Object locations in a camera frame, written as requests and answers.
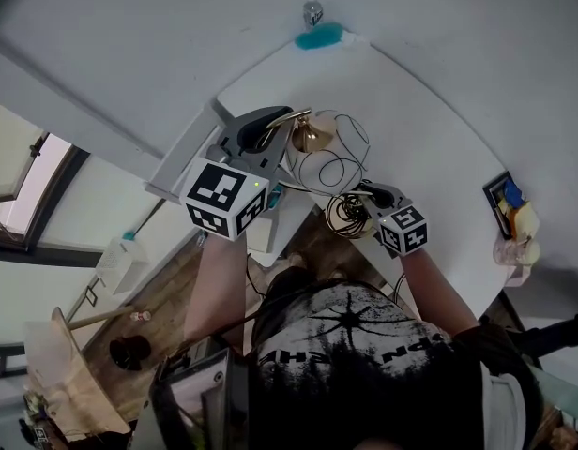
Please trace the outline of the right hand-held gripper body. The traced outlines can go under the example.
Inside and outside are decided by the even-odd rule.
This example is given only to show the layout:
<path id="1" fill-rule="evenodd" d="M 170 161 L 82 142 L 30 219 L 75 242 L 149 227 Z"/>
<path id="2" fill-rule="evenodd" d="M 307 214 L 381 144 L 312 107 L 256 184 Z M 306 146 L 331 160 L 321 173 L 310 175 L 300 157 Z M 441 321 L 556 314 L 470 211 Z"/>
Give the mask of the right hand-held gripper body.
<path id="1" fill-rule="evenodd" d="M 380 243 L 397 254 L 407 256 L 428 243 L 428 222 L 410 199 L 400 198 L 393 208 L 378 209 L 377 230 Z"/>

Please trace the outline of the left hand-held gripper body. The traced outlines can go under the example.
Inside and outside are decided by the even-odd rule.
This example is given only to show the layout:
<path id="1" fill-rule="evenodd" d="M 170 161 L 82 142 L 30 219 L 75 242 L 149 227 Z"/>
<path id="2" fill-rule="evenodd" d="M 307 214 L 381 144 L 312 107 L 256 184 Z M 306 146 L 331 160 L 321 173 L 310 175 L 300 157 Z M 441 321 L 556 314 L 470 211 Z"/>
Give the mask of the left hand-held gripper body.
<path id="1" fill-rule="evenodd" d="M 213 133 L 191 159 L 180 180 L 179 200 L 194 226 L 235 241 L 268 210 L 279 183 L 277 168 L 267 179 L 258 175 L 256 153 L 230 154 L 222 133 Z"/>

